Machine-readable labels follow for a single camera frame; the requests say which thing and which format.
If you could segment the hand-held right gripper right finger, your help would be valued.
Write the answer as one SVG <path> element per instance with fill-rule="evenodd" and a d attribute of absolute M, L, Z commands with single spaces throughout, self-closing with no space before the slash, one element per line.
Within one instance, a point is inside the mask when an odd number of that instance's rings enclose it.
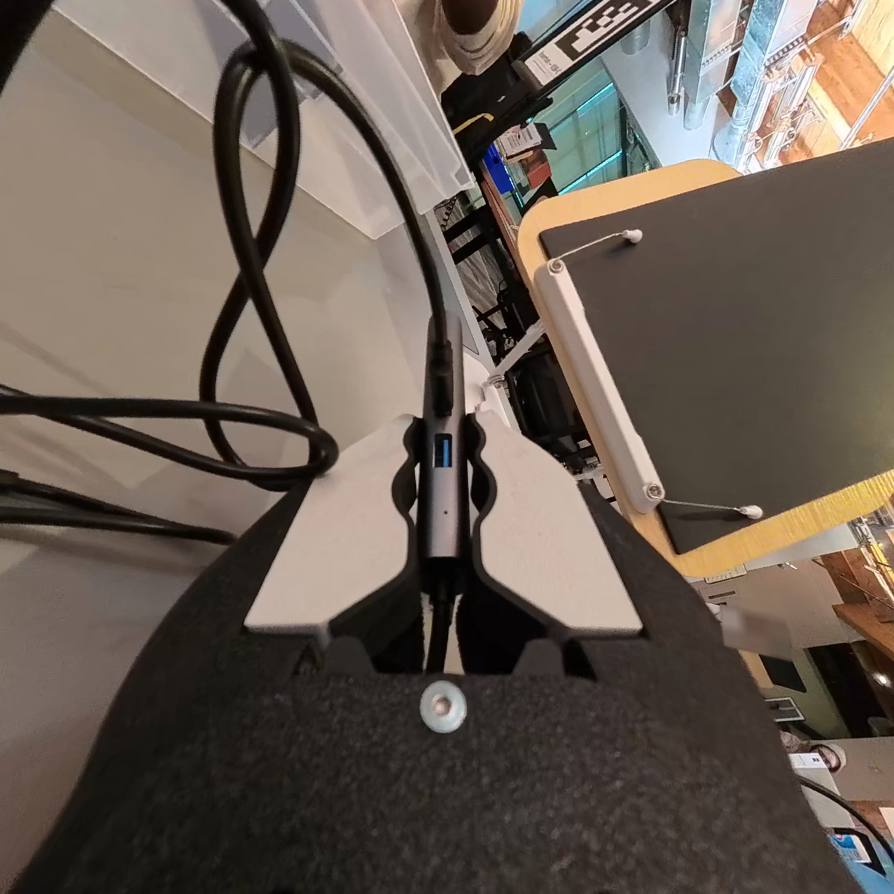
<path fill-rule="evenodd" d="M 465 674 L 511 674 L 527 643 L 632 639 L 643 622 L 596 515 L 545 450 L 492 410 L 466 420 L 471 530 L 457 614 Z"/>

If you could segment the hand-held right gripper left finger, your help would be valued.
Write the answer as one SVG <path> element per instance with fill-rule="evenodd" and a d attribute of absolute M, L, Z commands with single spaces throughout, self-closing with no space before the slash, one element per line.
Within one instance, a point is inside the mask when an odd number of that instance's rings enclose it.
<path fill-rule="evenodd" d="M 326 652 L 359 643 L 375 670 L 419 673 L 424 621 L 414 521 L 421 421 L 401 415 L 307 489 L 244 620 Z"/>

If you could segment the grey usb hub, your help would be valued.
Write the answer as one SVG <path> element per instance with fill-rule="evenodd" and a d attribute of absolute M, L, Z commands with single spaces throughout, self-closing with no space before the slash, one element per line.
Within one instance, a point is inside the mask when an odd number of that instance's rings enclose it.
<path fill-rule="evenodd" d="M 423 402 L 418 525 L 424 567 L 460 560 L 469 532 L 462 325 L 452 312 L 446 323 L 453 352 L 453 409 L 445 417 L 436 414 L 431 372 Z"/>

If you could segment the clear plastic bin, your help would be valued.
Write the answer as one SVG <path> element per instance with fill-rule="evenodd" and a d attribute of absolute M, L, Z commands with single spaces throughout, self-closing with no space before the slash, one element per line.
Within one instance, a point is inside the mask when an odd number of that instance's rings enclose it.
<path fill-rule="evenodd" d="M 261 1 L 281 39 L 338 74 L 380 130 L 421 216 L 473 177 L 395 2 Z M 372 240 L 402 215 L 364 140 L 333 101 L 296 78 L 298 185 Z"/>

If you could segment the wood framed black desk screen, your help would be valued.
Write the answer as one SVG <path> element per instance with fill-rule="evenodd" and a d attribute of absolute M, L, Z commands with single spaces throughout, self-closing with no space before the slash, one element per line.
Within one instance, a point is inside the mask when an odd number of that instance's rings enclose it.
<path fill-rule="evenodd" d="M 544 200 L 518 258 L 623 515 L 685 576 L 718 574 L 892 496 L 892 140 L 763 173 L 707 159 Z M 610 233 L 569 272 L 672 500 L 620 490 L 536 269 Z"/>

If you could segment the grey desk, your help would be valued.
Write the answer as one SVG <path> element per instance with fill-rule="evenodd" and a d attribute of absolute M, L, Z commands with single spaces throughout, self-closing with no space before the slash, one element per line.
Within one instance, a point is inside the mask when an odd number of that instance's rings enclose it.
<path fill-rule="evenodd" d="M 2 384 L 195 398 L 236 265 L 211 159 L 207 2 L 58 2 L 2 97 Z M 346 448 L 421 409 L 427 298 L 406 229 L 371 239 L 300 190 L 269 283 Z M 2 762 L 77 763 L 133 656 L 220 549 L 2 538 Z"/>

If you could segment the silver ventilation duct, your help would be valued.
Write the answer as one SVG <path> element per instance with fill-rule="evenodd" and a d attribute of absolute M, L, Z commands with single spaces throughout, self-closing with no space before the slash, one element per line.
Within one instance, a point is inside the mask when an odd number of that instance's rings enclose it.
<path fill-rule="evenodd" d="M 772 68 L 804 43 L 817 1 L 693 1 L 684 54 L 684 126 L 704 122 L 728 86 L 735 105 L 714 137 L 718 160 L 743 173 L 770 102 Z"/>

